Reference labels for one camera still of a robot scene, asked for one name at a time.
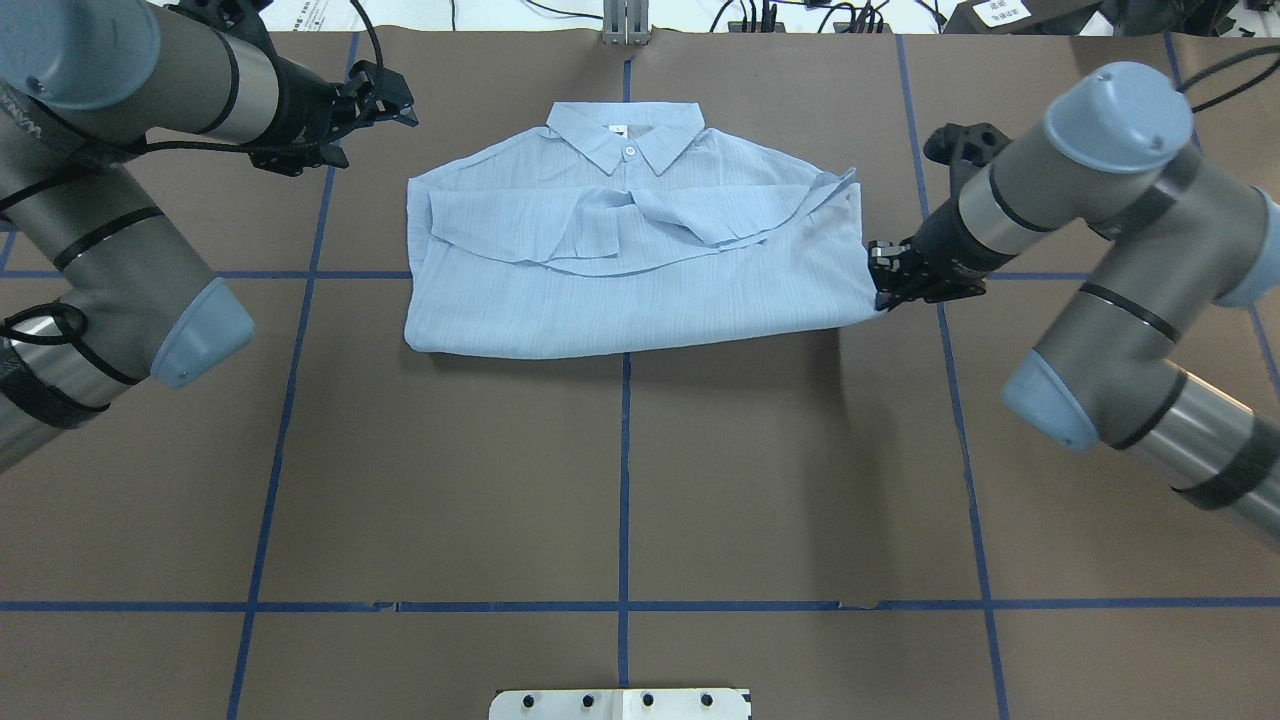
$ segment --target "robotic arm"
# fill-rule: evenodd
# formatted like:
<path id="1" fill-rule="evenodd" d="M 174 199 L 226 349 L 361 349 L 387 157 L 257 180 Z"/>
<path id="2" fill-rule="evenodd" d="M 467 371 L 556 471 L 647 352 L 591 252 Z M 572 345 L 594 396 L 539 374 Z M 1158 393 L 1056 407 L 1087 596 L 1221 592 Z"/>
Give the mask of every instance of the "robotic arm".
<path id="1" fill-rule="evenodd" d="M 1203 158 L 1192 110 L 1161 73 L 1114 63 L 1009 142 L 947 126 L 925 154 L 951 199 L 899 245 L 872 243 L 879 309 L 986 292 L 983 278 L 1075 218 L 1112 242 L 1005 386 L 1005 404 L 1062 446 L 1152 459 L 1198 507 L 1280 541 L 1280 427 L 1170 363 L 1210 302 L 1280 282 L 1280 208 Z"/>
<path id="2" fill-rule="evenodd" d="M 298 176 L 346 168 L 334 143 L 357 128 L 417 124 L 376 41 L 376 64 L 328 83 L 275 53 L 269 4 L 0 0 L 0 229 L 20 228 L 72 286 L 0 328 L 0 470 L 145 378 L 182 387 L 253 336 L 124 163 L 209 149 Z M 156 127 L 225 143 L 148 145 Z"/>

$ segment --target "white bracket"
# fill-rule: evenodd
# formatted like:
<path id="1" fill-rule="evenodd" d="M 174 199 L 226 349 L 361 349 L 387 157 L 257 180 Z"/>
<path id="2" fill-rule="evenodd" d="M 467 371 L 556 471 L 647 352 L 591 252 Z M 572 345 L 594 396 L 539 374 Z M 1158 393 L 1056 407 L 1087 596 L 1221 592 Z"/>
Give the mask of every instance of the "white bracket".
<path id="1" fill-rule="evenodd" d="M 507 691 L 489 720 L 751 720 L 750 691 Z"/>
<path id="2" fill-rule="evenodd" d="M 649 45 L 649 0 L 604 0 L 605 45 Z"/>

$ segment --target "white mounting plate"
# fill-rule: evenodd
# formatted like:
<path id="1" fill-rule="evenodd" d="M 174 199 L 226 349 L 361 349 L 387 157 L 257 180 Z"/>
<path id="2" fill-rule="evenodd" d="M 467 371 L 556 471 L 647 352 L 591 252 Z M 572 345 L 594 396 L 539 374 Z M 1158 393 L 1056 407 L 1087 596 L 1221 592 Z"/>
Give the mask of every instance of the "white mounting plate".
<path id="1" fill-rule="evenodd" d="M 507 691 L 493 698 L 489 720 L 750 720 L 750 691 L 730 688 Z"/>

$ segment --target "blue end cap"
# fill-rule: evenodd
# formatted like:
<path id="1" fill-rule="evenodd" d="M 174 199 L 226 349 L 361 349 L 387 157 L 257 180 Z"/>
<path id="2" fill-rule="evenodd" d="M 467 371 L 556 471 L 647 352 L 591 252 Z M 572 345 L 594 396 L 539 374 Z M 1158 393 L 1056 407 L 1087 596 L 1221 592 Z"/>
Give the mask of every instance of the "blue end cap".
<path id="1" fill-rule="evenodd" d="M 1253 266 L 1244 274 L 1240 284 L 1222 297 L 1215 300 L 1215 305 L 1222 307 L 1243 307 L 1262 300 L 1267 292 L 1280 284 L 1280 208 L 1271 200 L 1262 188 L 1254 187 L 1267 204 L 1267 237 L 1262 241 L 1262 251 Z"/>
<path id="2" fill-rule="evenodd" d="M 216 278 L 183 310 L 151 361 L 151 377 L 179 388 L 253 340 L 253 319 Z"/>
<path id="3" fill-rule="evenodd" d="M 1169 163 L 1193 127 L 1187 97 L 1140 63 L 1098 68 L 1044 114 L 1044 133 L 1059 152 L 1106 173 L 1144 173 Z"/>
<path id="4" fill-rule="evenodd" d="M 0 78 L 67 110 L 110 108 L 160 59 L 160 26 L 143 0 L 4 0 Z"/>
<path id="5" fill-rule="evenodd" d="M 1098 445 L 1098 430 L 1062 378 L 1032 350 L 1001 392 L 1005 405 L 1033 428 L 1075 452 Z"/>

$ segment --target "shirt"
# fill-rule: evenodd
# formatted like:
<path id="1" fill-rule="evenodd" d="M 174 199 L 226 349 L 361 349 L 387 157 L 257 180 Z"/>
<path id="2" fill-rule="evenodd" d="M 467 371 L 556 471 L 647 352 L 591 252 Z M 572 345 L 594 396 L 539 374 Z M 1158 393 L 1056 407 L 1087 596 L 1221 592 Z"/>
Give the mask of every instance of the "shirt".
<path id="1" fill-rule="evenodd" d="M 854 170 L 707 128 L 695 104 L 557 102 L 408 183 L 420 351 L 548 359 L 876 314 Z"/>

